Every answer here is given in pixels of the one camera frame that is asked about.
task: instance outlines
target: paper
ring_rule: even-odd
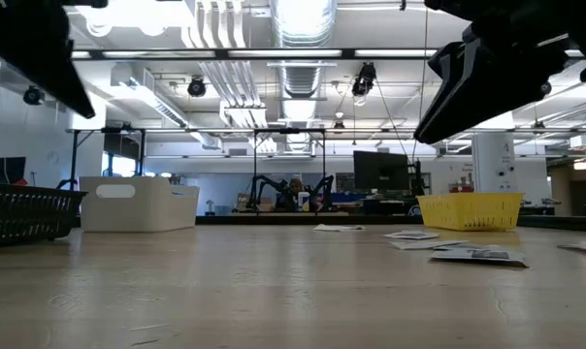
[[[586,251],[586,241],[580,241],[579,243],[569,243],[569,244],[564,244],[564,245],[558,245],[558,247]]]
[[[319,224],[318,226],[314,227],[314,230],[317,232],[356,232],[356,231],[363,231],[366,228],[363,226],[328,226],[325,224]]]
[[[384,235],[387,238],[405,238],[405,239],[427,239],[427,238],[437,238],[440,234],[435,233],[425,233],[425,232],[409,232],[409,231],[402,231],[399,233],[392,233]]]
[[[417,241],[417,242],[390,242],[402,250],[432,249],[439,246],[446,246],[457,243],[468,242],[467,240],[444,240],[444,241]]]
[[[527,268],[526,255],[513,251],[469,250],[456,248],[447,251],[435,251],[431,255],[435,260],[453,260],[480,263],[503,263]]]
[[[500,245],[479,245],[479,244],[474,244],[474,243],[458,243],[458,244],[449,245],[449,246],[439,246],[434,249],[439,250],[439,251],[446,251],[446,250],[455,249],[455,248],[465,248],[465,249],[469,249],[469,250],[487,250],[487,251],[505,250],[505,248]]]

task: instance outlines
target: white storage bin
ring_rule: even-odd
[[[81,227],[87,232],[162,232],[196,223],[198,187],[162,177],[80,177]]]

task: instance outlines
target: computer monitor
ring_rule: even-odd
[[[353,168],[356,189],[410,189],[406,155],[354,151]]]

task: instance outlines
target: black plastic basket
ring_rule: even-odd
[[[0,246],[68,236],[85,195],[0,184]]]

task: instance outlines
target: yellow plastic crate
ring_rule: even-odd
[[[425,226],[457,231],[500,231],[517,226],[524,193],[419,196]]]

